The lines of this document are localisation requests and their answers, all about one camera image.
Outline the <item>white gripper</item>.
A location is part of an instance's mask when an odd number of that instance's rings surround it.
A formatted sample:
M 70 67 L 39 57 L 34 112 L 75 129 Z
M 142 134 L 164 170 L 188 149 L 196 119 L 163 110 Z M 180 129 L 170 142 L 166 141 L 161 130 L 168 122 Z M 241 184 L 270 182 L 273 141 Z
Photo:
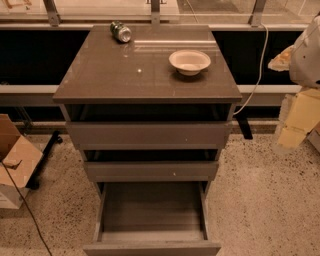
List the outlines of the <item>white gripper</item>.
M 268 68 L 278 72 L 288 71 L 293 48 L 291 45 L 284 49 L 268 63 Z M 278 154 L 291 153 L 300 146 L 319 122 L 319 89 L 302 90 L 296 95 L 287 94 L 280 108 L 273 150 Z

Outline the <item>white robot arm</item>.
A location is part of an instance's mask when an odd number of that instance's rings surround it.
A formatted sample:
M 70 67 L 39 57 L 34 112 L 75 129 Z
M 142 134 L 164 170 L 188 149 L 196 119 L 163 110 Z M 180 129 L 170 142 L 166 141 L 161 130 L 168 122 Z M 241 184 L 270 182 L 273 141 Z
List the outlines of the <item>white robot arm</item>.
M 274 149 L 284 154 L 294 151 L 320 122 L 320 15 L 295 43 L 274 59 L 268 68 L 289 71 L 290 80 L 301 86 L 295 95 L 282 101 Z

